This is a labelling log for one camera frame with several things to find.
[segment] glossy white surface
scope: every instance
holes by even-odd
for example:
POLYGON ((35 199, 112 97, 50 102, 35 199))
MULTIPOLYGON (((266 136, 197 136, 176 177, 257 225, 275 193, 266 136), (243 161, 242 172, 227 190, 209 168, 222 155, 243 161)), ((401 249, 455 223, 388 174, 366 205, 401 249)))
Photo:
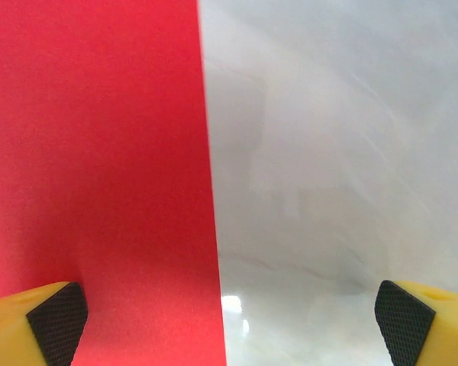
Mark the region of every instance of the glossy white surface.
POLYGON ((390 364, 379 282, 458 291, 458 1, 200 14, 228 364, 390 364))

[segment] white surface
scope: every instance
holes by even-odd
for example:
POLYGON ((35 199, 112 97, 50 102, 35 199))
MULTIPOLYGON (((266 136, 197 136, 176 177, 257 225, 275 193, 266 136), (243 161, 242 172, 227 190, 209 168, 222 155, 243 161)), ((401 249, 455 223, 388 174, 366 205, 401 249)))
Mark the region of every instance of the white surface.
POLYGON ((458 291, 458 1, 200 13, 228 364, 390 364, 379 282, 458 291))

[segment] black rubber pad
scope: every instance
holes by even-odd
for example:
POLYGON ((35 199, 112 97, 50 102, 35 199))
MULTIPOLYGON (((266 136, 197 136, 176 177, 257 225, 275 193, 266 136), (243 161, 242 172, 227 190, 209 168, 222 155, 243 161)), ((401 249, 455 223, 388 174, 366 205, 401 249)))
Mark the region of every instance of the black rubber pad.
POLYGON ((391 281, 383 281, 375 317, 395 366, 414 366, 436 312, 391 281))
POLYGON ((70 366, 88 316, 85 295, 71 282, 33 309, 27 320, 48 366, 70 366))

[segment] red paper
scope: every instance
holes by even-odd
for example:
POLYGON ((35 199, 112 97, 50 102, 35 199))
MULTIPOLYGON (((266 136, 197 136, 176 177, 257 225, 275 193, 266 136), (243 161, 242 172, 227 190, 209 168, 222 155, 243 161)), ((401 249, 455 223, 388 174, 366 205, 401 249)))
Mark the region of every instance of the red paper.
POLYGON ((0 297, 55 281, 76 366, 225 363, 193 0, 0 2, 0 297))

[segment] marble surface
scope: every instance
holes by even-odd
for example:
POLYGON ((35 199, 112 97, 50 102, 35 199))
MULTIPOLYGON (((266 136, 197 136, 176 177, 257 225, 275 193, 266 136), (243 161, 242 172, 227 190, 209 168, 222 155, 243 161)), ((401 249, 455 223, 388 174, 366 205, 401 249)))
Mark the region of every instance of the marble surface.
POLYGON ((379 282, 458 291, 458 1, 200 18, 228 364, 391 364, 379 282))

